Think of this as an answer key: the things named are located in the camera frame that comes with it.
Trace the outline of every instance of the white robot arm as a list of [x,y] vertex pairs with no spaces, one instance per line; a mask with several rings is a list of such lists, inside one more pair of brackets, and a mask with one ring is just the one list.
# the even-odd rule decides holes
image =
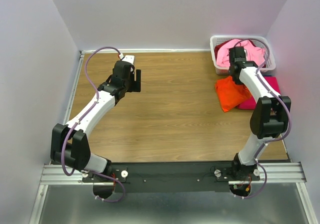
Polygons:
[[229,49],[229,73],[233,81],[244,84],[251,92],[256,107],[250,119],[251,135],[245,147],[233,160],[235,177],[247,176],[256,168],[257,160],[266,148],[268,141],[287,130],[289,118],[283,105],[290,110],[291,100],[281,96],[264,79],[253,61],[247,61],[243,47]]
[[65,164],[78,171],[88,170],[110,175],[111,161],[91,153],[88,137],[100,119],[116,106],[125,93],[140,92],[141,70],[135,70],[134,63],[135,57],[132,55],[126,55],[122,60],[117,61],[113,74],[98,87],[98,100],[95,95],[87,106],[65,125],[56,124],[51,140],[50,157],[53,161],[61,162],[63,142],[67,132],[75,126],[69,137],[69,139],[72,138],[72,144],[66,145]]

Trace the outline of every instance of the white knob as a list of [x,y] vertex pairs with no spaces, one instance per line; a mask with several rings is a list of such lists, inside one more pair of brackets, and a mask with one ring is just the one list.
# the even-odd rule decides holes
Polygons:
[[126,177],[128,176],[128,172],[127,172],[126,170],[123,170],[123,171],[121,172],[121,176],[122,176],[123,178],[126,178]]
[[258,177],[258,176],[260,176],[260,171],[258,169],[255,169],[253,171],[253,174]]

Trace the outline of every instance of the pink cloth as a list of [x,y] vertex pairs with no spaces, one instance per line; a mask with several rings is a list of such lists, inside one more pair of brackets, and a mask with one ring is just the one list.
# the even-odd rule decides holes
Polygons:
[[[225,45],[223,45],[217,54],[216,63],[219,67],[229,67],[229,49],[234,47],[234,45],[241,39],[232,39]],[[261,65],[265,58],[265,50],[263,48],[254,47],[249,40],[242,41],[238,46],[243,46],[246,50],[246,59],[248,61],[254,61],[258,66]]]
[[[275,91],[280,93],[280,89],[279,89],[276,77],[264,77],[264,78]],[[254,110],[255,107],[256,107],[256,102],[253,97],[251,97],[250,99],[248,99],[247,101],[243,102],[238,106],[239,109],[246,109],[246,110]]]

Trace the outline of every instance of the white wall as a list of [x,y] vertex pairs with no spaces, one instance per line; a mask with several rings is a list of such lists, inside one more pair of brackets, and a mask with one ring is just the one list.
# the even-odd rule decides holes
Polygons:
[[29,222],[78,49],[52,0],[0,0],[0,223]]
[[266,35],[286,0],[54,0],[78,48],[209,48],[214,34]]
[[301,161],[320,220],[320,0],[288,0],[267,35],[283,94],[292,100],[289,156]]

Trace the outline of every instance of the wooden floor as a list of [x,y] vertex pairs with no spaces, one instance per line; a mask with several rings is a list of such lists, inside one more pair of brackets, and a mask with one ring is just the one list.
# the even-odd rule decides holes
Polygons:
[[[245,145],[251,111],[224,113],[214,85],[211,54],[135,53],[142,70],[141,93],[127,93],[97,124],[91,151],[113,162],[231,160]],[[97,54],[88,74],[98,86],[112,73],[114,53]],[[93,98],[84,65],[71,118]],[[282,142],[268,146],[261,159],[286,159]]]

